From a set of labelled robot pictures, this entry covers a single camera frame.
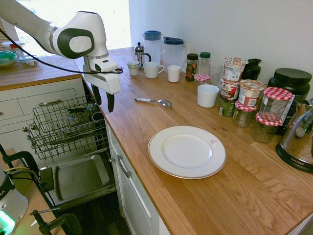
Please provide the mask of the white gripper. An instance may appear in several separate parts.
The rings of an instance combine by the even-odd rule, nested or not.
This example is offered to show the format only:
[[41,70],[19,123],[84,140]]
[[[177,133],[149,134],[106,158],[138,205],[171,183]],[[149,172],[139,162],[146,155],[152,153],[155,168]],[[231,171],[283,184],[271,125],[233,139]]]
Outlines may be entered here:
[[98,105],[102,103],[99,88],[107,92],[107,107],[110,113],[114,109],[114,94],[120,91],[117,69],[118,64],[109,55],[84,56],[84,78],[92,84],[93,96]]

